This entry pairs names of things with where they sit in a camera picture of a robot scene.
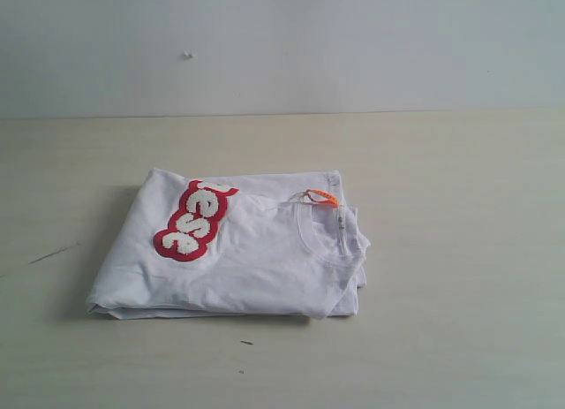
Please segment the white t-shirt red lettering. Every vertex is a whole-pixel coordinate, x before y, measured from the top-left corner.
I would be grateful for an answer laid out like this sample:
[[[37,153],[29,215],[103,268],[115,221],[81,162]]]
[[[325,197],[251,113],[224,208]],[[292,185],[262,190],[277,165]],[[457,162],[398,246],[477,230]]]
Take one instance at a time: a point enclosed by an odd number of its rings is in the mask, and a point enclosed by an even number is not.
[[[307,189],[333,194],[333,208]],[[151,170],[87,297],[117,319],[352,316],[369,240],[336,171],[185,178]]]

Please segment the orange neck label tag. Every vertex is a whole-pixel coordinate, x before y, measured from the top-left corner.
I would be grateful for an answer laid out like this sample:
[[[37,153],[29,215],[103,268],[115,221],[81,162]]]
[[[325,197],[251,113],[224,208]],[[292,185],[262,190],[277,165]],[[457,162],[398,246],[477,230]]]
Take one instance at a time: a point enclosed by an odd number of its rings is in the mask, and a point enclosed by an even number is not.
[[[307,189],[305,197],[310,202],[318,205],[326,205],[333,208],[337,208],[340,205],[339,200],[333,194],[322,190]]]

